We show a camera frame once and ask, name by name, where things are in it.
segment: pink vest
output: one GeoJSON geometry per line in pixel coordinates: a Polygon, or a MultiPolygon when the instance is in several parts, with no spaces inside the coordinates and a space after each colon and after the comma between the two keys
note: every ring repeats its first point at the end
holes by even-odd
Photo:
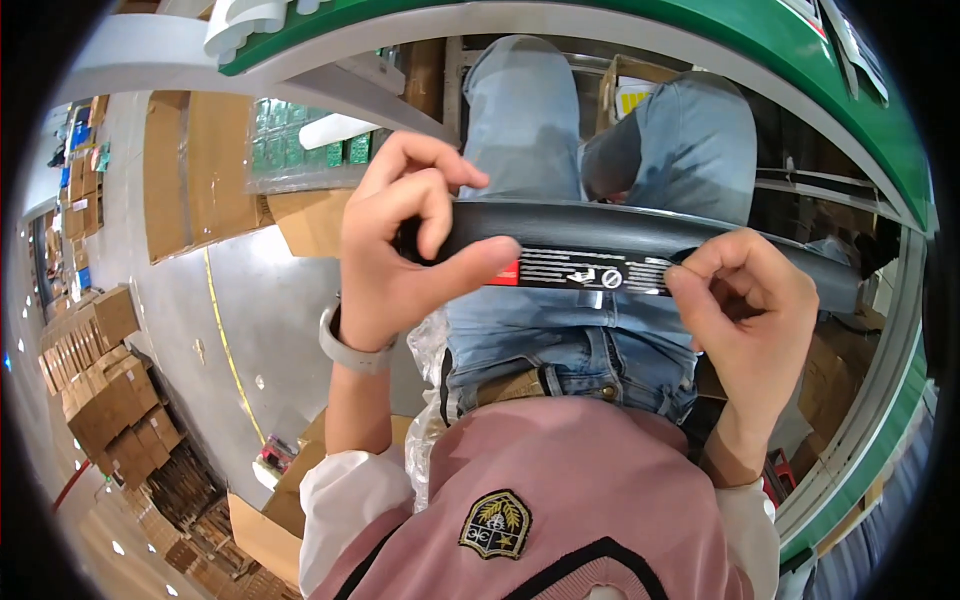
{"type": "Polygon", "coordinates": [[[480,408],[434,446],[427,509],[369,525],[310,598],[753,598],[684,452],[665,419],[596,399],[480,408]]]}

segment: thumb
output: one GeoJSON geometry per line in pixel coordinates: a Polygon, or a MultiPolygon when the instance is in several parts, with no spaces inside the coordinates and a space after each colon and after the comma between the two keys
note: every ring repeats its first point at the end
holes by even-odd
{"type": "Polygon", "coordinates": [[[708,281],[682,266],[667,269],[663,281],[693,339],[707,354],[720,351],[736,334],[736,327],[720,309],[709,290],[708,281]]]}
{"type": "Polygon", "coordinates": [[[447,260],[415,274],[417,294],[433,311],[446,302],[479,289],[520,256],[512,237],[473,242],[447,260]]]}

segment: white watch strap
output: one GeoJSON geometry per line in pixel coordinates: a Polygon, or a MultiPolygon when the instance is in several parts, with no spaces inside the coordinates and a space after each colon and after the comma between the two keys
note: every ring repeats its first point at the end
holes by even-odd
{"type": "Polygon", "coordinates": [[[340,303],[329,306],[320,317],[320,348],[333,362],[347,367],[351,371],[376,374],[390,366],[390,357],[394,353],[396,336],[379,352],[361,352],[343,344],[337,339],[340,333],[340,303]]]}

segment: jeans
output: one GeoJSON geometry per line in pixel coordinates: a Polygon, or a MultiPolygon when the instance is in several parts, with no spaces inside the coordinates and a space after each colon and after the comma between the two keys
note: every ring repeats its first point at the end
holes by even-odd
{"type": "MultiPolygon", "coordinates": [[[[756,173],[753,115],[722,77],[687,72],[626,119],[579,143],[569,64],[548,42],[502,37],[464,81],[464,156],[490,175],[462,199],[586,201],[629,189],[626,204],[745,225],[756,173]]],[[[458,411],[478,386],[542,368],[552,396],[592,396],[681,422],[693,401],[690,349],[673,299],[487,286],[447,306],[446,379],[458,411]]]]}

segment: right hand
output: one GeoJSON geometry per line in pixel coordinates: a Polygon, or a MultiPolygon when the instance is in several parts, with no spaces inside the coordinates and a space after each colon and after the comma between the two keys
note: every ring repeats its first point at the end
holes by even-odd
{"type": "Polygon", "coordinates": [[[769,435],[810,347],[820,304],[813,279],[748,228],[707,240],[664,278],[737,420],[769,435]],[[732,318],[744,300],[754,316],[732,318]]]}
{"type": "Polygon", "coordinates": [[[396,253],[400,224],[422,218],[420,255],[433,259],[453,225],[450,192],[482,188],[490,178],[439,139],[395,132],[347,202],[341,228],[340,338],[375,352],[444,303],[478,289],[520,256],[516,240],[474,242],[433,267],[396,253]]]}

